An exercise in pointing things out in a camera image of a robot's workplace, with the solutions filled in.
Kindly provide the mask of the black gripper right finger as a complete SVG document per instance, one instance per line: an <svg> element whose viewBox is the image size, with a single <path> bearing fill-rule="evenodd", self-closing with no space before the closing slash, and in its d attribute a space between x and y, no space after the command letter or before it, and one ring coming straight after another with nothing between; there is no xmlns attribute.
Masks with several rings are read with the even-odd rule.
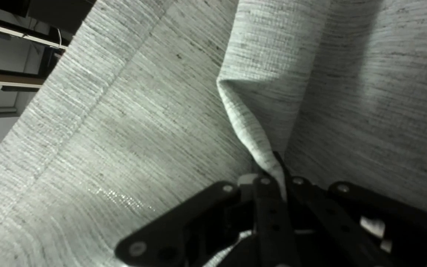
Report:
<svg viewBox="0 0 427 267"><path fill-rule="evenodd" d="M427 267L427 210L347 180L322 188L275 157L292 225L326 267Z"/></svg>

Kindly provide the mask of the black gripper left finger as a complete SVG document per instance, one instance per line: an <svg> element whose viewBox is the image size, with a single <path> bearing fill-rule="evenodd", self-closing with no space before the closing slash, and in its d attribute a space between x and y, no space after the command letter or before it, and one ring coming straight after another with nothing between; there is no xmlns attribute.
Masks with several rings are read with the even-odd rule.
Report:
<svg viewBox="0 0 427 267"><path fill-rule="evenodd" d="M114 255L129 267L298 267L279 183L246 175L220 180L123 237Z"/></svg>

